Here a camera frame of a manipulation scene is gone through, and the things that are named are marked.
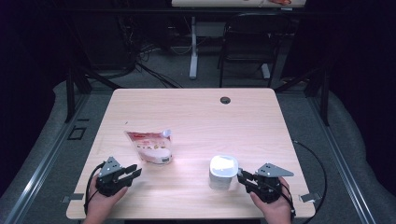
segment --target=black chair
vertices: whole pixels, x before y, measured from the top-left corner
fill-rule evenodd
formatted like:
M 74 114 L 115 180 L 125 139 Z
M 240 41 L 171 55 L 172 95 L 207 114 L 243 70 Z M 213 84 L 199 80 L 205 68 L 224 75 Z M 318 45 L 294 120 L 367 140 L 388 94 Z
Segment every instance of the black chair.
M 219 56 L 219 86 L 222 87 L 224 62 L 264 63 L 272 65 L 267 87 L 271 86 L 277 55 L 284 35 L 290 28 L 290 19 L 282 15 L 242 13 L 225 24 Z

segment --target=gray carpet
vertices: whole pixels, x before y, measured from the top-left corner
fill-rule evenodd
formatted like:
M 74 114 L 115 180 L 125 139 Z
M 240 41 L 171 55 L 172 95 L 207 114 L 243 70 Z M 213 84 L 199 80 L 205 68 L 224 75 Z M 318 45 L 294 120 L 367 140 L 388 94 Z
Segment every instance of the gray carpet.
M 148 61 L 142 63 L 154 71 L 168 75 L 184 88 L 216 88 L 219 85 L 219 70 L 216 68 L 218 48 L 210 46 L 210 40 L 208 46 L 208 48 L 201 47 L 200 49 L 198 78 L 195 80 L 190 80 L 188 75 L 190 70 L 189 53 L 179 55 L 174 52 L 155 50 L 150 53 Z M 274 88 L 282 84 L 278 78 L 280 71 L 281 68 L 276 71 Z M 146 72 L 140 72 L 138 69 L 128 76 L 114 78 L 112 81 L 125 88 L 164 88 L 156 78 Z M 244 85 L 241 80 L 238 80 L 237 83 Z M 65 139 L 59 145 L 60 151 L 56 161 L 51 166 L 44 184 L 35 195 L 35 199 L 29 204 L 29 209 L 23 217 L 23 223 L 78 223 L 65 216 L 67 203 L 61 203 L 61 199 L 74 191 L 112 92 L 110 88 L 96 80 L 91 80 L 91 84 L 93 86 L 92 94 L 88 96 L 86 104 L 80 109 L 73 122 L 76 127 L 86 128 L 86 132 L 81 140 Z M 361 223 L 360 214 L 351 200 L 345 180 L 334 162 L 329 140 L 323 132 L 320 120 L 316 118 L 317 111 L 312 106 L 312 99 L 304 97 L 303 89 L 304 83 L 293 87 L 288 92 L 278 94 L 277 98 L 291 138 L 304 143 L 315 151 L 326 169 L 327 196 L 310 223 Z M 54 91 L 57 101 L 49 121 L 21 171 L 0 200 L 0 223 L 6 222 L 8 214 L 20 198 L 36 167 L 56 144 L 57 136 L 64 129 L 64 119 L 66 118 L 64 83 L 56 87 Z M 80 99 L 85 100 L 85 97 L 79 95 L 78 92 L 77 95 Z M 361 194 L 366 199 L 375 221 L 377 223 L 392 223 L 393 220 L 396 220 L 396 199 L 376 182 L 371 168 L 365 161 L 364 143 L 359 130 L 341 102 L 332 94 L 329 104 L 329 121 L 333 136 L 350 171 L 356 178 L 357 184 L 361 187 Z M 310 191 L 322 193 L 324 190 L 323 173 L 315 157 L 303 147 L 296 145 L 295 149 Z M 121 222 L 109 220 L 107 223 Z M 294 223 L 303 222 L 302 219 L 294 221 Z

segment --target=human hand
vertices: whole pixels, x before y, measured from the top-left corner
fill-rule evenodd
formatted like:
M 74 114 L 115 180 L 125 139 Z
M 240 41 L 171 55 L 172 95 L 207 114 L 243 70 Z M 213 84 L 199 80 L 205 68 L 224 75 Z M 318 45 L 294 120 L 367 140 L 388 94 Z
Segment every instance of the human hand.
M 283 177 L 279 178 L 281 184 L 283 184 L 286 188 L 289 188 L 288 182 Z M 288 191 L 282 186 L 282 193 L 289 196 Z M 278 200 L 273 203 L 264 203 L 257 194 L 253 191 L 250 193 L 250 198 L 254 202 L 254 204 L 262 210 L 264 214 L 265 220 L 269 224 L 290 224 L 290 205 L 288 201 L 282 196 L 279 197 Z
M 115 195 L 107 197 L 97 192 L 97 188 L 95 186 L 97 177 L 98 175 L 95 175 L 92 178 L 90 184 L 90 195 L 86 195 L 86 197 L 89 197 L 91 200 L 88 203 L 88 211 L 84 224 L 98 224 L 104 222 L 110 214 L 114 204 L 116 204 L 116 202 L 118 202 L 128 190 L 127 187 L 124 187 Z

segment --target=white container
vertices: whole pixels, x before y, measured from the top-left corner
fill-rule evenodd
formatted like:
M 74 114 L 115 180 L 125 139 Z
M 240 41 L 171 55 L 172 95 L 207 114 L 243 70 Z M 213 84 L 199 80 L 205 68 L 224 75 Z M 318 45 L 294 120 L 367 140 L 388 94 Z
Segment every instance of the white container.
M 238 173 L 238 161 L 232 156 L 218 155 L 212 158 L 209 168 L 209 186 L 227 190 Z

